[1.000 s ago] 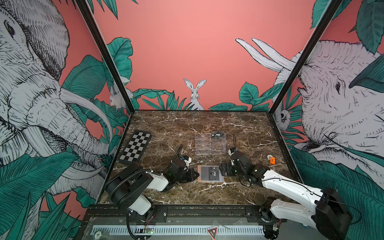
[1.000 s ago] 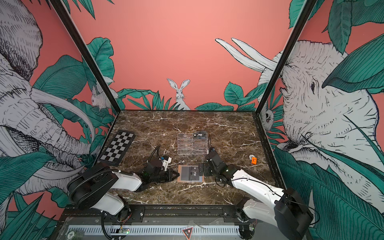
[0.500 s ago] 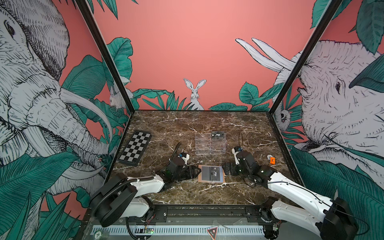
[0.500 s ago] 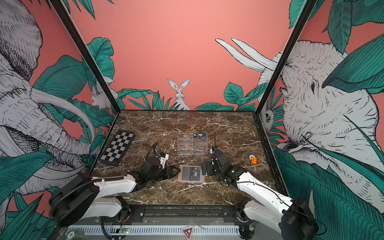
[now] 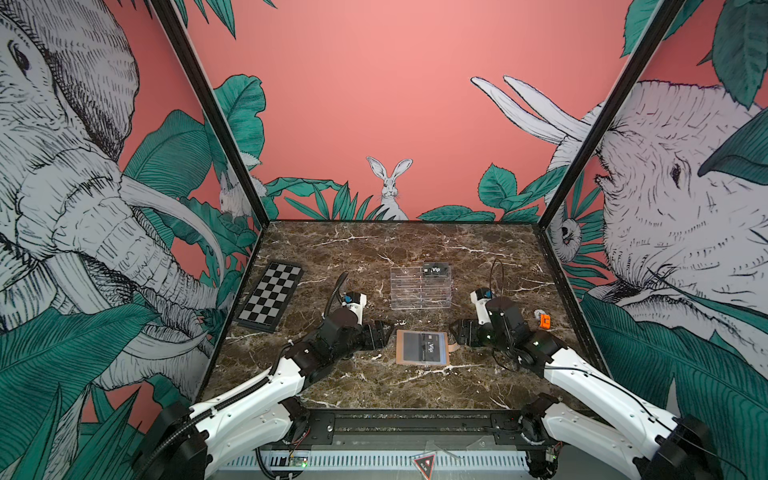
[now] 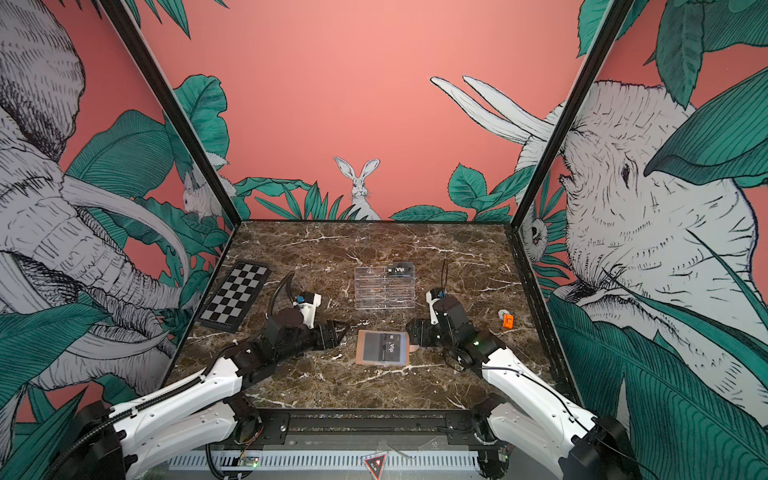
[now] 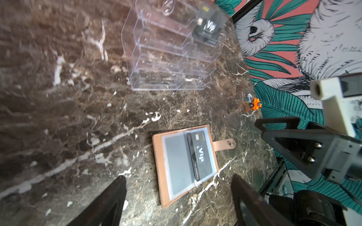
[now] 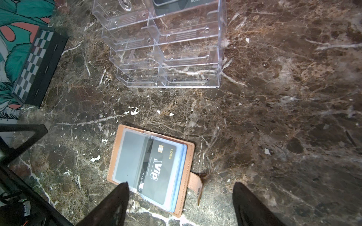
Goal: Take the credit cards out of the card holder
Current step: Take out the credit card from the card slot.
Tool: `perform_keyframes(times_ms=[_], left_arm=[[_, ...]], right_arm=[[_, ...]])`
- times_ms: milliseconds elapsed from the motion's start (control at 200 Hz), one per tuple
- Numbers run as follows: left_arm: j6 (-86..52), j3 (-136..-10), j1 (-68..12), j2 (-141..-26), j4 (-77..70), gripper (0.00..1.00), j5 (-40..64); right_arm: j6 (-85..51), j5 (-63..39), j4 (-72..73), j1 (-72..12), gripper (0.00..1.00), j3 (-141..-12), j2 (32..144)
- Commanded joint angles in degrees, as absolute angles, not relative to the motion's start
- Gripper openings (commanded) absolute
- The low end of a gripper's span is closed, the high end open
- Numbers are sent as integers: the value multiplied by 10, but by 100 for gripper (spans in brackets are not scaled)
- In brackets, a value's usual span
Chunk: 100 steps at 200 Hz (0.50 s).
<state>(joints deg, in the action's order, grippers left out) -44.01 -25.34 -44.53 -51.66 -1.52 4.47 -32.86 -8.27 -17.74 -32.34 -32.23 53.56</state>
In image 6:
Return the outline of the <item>clear plastic organizer box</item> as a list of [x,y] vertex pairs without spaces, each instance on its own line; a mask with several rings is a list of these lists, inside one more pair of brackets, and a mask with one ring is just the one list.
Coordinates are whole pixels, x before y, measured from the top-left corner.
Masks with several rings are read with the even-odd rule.
[[415,307],[416,269],[413,278],[392,278],[386,266],[354,269],[354,306],[358,310],[393,310]]

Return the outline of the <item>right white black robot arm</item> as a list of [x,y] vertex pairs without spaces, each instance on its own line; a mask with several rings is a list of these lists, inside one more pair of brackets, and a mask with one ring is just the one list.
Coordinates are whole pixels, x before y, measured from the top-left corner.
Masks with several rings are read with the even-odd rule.
[[482,443],[519,448],[558,479],[639,479],[628,434],[613,417],[599,417],[534,374],[496,335],[477,329],[461,302],[442,288],[427,292],[429,317],[406,330],[413,344],[441,348],[446,363],[471,371],[499,390],[480,411],[474,435]]

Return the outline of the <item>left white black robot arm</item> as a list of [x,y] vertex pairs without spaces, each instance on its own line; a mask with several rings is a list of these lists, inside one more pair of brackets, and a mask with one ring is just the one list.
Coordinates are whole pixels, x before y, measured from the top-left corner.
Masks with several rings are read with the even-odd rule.
[[258,418],[245,390],[272,376],[284,361],[337,347],[348,324],[307,325],[299,307],[280,311],[246,340],[220,349],[205,369],[152,394],[111,407],[100,401],[68,425],[46,479],[131,479],[173,456],[226,439]]

